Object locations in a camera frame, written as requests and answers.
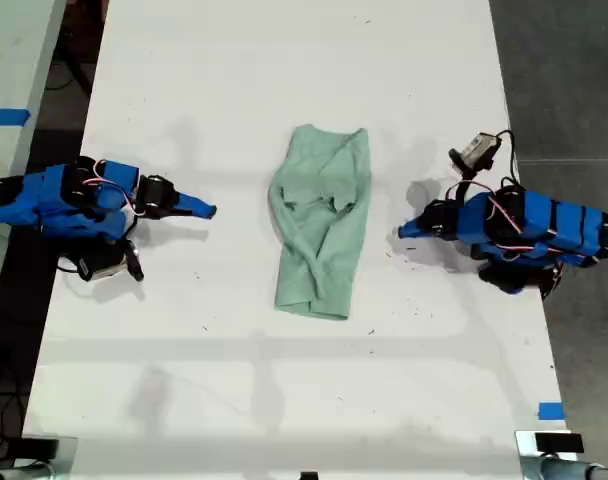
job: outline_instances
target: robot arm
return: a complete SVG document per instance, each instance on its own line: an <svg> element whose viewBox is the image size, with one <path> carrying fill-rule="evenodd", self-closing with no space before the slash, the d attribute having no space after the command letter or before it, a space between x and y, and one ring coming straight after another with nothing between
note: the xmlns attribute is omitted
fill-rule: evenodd
<svg viewBox="0 0 608 480"><path fill-rule="evenodd" d="M133 213L128 228L124 207ZM62 255L85 280L121 267L143 279L137 251L127 239L138 219L211 219L216 211L197 197L177 192L163 177L140 176L137 167L89 157L0 179L0 223L33 226L57 239Z"/></svg>
<svg viewBox="0 0 608 480"><path fill-rule="evenodd" d="M468 180L456 184L456 199L449 199L447 192L445 200L431 202L398 229L400 238L435 236L471 245L474 259L489 262L480 278L508 293L538 285L546 296L559 282L562 265L590 267L608 258L608 214L600 210L530 192L514 177L506 187L465 201L466 188L481 169L475 159L492 164L498 147L497 142L472 144L482 145L483 151L469 147L462 154L451 152L452 159L468 168ZM468 159L470 152L474 160Z"/></svg>

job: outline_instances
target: green shirt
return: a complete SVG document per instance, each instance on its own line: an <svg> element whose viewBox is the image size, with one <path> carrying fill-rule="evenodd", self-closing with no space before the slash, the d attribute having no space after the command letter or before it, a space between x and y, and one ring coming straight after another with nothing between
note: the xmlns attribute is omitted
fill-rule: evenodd
<svg viewBox="0 0 608 480"><path fill-rule="evenodd" d="M282 232L276 307L345 320L371 190L368 134L297 127L269 188Z"/></svg>

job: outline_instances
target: white tabletop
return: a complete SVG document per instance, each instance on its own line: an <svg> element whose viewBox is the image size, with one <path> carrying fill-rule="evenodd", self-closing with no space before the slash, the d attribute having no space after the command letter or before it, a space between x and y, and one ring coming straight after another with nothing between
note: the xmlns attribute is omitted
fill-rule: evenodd
<svg viewBox="0 0 608 480"><path fill-rule="evenodd" d="M273 308L267 187L305 123L370 136L344 322ZM78 437L74 478L521 478L514 431L564 426L536 415L560 399L539 294L390 235L506 126L485 0L112 1L83 153L219 210L144 222L142 284L58 275L25 433Z"/></svg>
<svg viewBox="0 0 608 480"><path fill-rule="evenodd" d="M26 108L24 127L0 127L0 177L26 168L65 0L0 0L0 108ZM0 227L0 270L8 229Z"/></svg>

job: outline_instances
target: white wire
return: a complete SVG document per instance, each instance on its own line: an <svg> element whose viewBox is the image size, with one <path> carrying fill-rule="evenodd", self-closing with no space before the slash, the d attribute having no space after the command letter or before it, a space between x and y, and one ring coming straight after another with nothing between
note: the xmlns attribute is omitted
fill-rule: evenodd
<svg viewBox="0 0 608 480"><path fill-rule="evenodd" d="M121 191L122 195L124 196L124 200L126 200L126 205L128 206L128 208L131 209L133 214L138 217L141 217L145 214L145 212L140 213L135 210L135 207L133 206L133 200L128 195L126 195L126 193L124 193L124 191L122 191L122 187L120 187L117 183L113 182L112 180L109 180L104 177L89 178L87 180L84 180L82 182L82 185L97 185L99 183L106 183L106 184L115 185L116 187L118 187L118 189Z"/></svg>

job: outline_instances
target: gray floor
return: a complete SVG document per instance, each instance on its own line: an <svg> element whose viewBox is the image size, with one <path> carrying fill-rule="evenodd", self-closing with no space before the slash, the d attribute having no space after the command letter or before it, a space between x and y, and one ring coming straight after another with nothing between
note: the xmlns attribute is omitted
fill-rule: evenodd
<svg viewBox="0 0 608 480"><path fill-rule="evenodd" d="M525 186L608 212L608 0L491 0ZM608 465L608 260L545 302L569 426Z"/></svg>

